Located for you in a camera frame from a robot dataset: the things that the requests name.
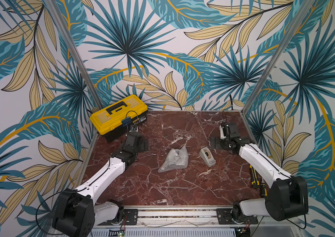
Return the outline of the white tape dispenser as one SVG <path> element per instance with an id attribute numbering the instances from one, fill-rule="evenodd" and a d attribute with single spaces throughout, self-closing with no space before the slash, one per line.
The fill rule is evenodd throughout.
<path id="1" fill-rule="evenodd" d="M 208 167 L 216 165 L 216 160 L 214 159 L 210 149 L 208 147 L 203 147 L 200 150 L 200 156 L 207 164 Z"/>

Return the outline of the clear bubble wrap sheet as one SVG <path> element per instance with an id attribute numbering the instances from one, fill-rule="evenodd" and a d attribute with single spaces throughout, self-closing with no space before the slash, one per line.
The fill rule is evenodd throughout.
<path id="1" fill-rule="evenodd" d="M 181 149 L 171 149 L 167 157 L 158 169 L 158 173 L 167 172 L 176 169 L 186 169 L 188 167 L 189 154 L 186 146 Z"/>

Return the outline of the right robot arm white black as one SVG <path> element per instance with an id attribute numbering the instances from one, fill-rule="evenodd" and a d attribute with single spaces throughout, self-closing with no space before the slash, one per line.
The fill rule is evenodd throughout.
<path id="1" fill-rule="evenodd" d="M 304 178 L 285 171 L 248 138 L 211 138 L 215 150 L 227 150 L 247 161 L 264 179 L 267 196 L 235 202 L 232 219 L 241 223 L 249 217 L 270 216 L 276 221 L 306 215 L 309 211 L 308 186 Z"/>

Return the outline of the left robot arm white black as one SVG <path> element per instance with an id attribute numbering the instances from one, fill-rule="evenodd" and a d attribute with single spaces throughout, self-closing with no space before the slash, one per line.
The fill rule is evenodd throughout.
<path id="1" fill-rule="evenodd" d="M 102 223 L 122 223 L 123 204 L 114 200 L 100 205 L 96 202 L 111 183 L 136 162 L 137 155 L 148 150 L 148 141 L 142 133 L 129 132 L 125 142 L 96 174 L 76 189 L 65 189 L 59 194 L 52 227 L 69 237 L 86 237 L 93 227 Z"/>

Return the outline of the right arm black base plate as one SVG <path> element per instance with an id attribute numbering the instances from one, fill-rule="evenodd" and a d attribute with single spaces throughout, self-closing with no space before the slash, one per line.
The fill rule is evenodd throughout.
<path id="1" fill-rule="evenodd" d="M 216 216 L 220 225 L 227 224 L 258 224 L 255 216 L 246 216 L 237 208 L 218 208 Z"/>

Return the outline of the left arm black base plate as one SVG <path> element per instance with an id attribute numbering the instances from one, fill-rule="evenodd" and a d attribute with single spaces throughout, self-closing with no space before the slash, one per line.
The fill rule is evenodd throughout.
<path id="1" fill-rule="evenodd" d="M 135 226 L 138 220 L 138 209 L 124 209 L 113 220 L 102 222 L 99 226 Z"/>

